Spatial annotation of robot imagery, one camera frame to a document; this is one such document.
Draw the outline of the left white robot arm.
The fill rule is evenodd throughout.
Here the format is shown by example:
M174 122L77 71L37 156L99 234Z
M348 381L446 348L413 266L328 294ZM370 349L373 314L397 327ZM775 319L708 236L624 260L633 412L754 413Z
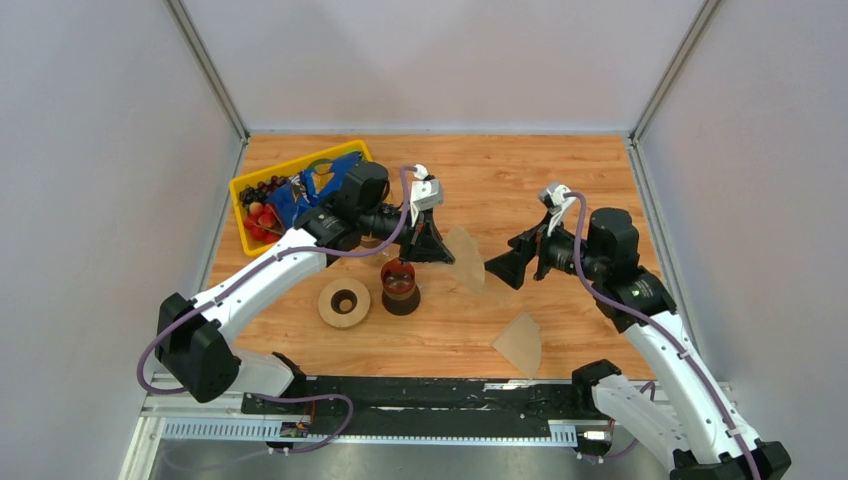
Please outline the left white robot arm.
M164 299L157 335L137 368L153 356L178 382L177 394L207 403L239 385L265 394L280 413L292 414L306 399L293 364L276 357L251 359L232 346L258 314L336 260L375 255L392 244L405 263L454 263L433 217L444 190L424 166L401 168L399 205L386 201L388 171L379 163L357 162L335 179L336 189L235 275L192 298L173 293Z

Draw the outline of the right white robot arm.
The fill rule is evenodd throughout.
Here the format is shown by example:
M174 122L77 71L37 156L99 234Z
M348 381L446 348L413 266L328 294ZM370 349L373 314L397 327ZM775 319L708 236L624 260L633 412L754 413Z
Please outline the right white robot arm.
M640 264L639 232L618 208L595 210L587 238L553 223L509 240L506 253L485 269L514 289L531 261L535 279L552 270L588 286L599 310L654 371L668 398L667 413L640 394L606 359L572 373L571 403L584 417L619 421L662 463L671 479L781 479L791 458L779 441L764 441L709 373L662 281Z

